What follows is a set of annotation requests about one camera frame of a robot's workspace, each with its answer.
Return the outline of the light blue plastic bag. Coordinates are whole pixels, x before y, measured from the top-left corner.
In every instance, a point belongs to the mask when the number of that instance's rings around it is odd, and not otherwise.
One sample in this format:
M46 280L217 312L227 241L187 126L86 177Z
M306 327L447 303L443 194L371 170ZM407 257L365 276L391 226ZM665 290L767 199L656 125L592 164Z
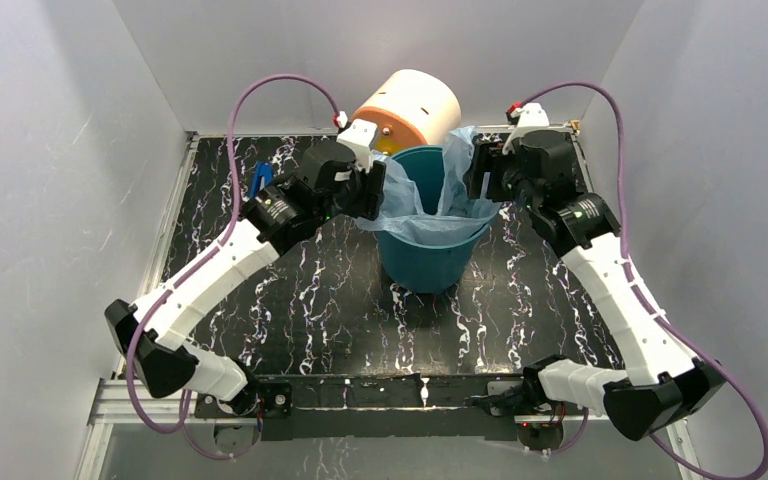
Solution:
M471 199L464 175L471 166L477 128L450 131L441 145L373 158L386 165L384 199L374 220L357 219L367 232L383 232L422 246L460 243L498 214L501 204Z

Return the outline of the teal plastic trash bin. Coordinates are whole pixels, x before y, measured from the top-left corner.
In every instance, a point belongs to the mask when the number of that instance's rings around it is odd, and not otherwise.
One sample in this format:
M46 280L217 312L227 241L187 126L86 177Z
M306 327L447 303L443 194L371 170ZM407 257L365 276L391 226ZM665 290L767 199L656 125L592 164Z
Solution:
M371 233L378 242L382 267L395 283L415 293L438 294L460 280L492 221L465 241L437 247L417 245L388 233Z

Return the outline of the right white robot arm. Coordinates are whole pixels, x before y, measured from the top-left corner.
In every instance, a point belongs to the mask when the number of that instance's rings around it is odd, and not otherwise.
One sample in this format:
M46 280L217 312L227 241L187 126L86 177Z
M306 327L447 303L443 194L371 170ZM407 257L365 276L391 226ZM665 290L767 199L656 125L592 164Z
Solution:
M624 361L612 370L553 355L523 370L512 397L520 409L550 413L561 402L606 415L638 441L698 411L724 379L657 324L654 307L628 279L621 225L606 201L580 189L577 154L565 133L538 130L510 143L481 141L464 176L472 199L515 202L534 231L577 278L608 327Z

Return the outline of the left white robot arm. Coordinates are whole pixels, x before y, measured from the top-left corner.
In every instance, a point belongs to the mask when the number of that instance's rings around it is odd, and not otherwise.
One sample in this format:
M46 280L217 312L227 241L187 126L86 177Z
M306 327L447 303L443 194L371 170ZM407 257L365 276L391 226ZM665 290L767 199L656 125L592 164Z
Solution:
M383 159L361 162L350 147L323 140L296 169L243 202L221 236L164 284L135 301L111 302L104 316L126 361L129 393L138 384L154 398L190 391L219 400L235 416L253 412L260 400L255 375L243 362L189 342L190 333L241 284L334 217L375 219L385 176Z

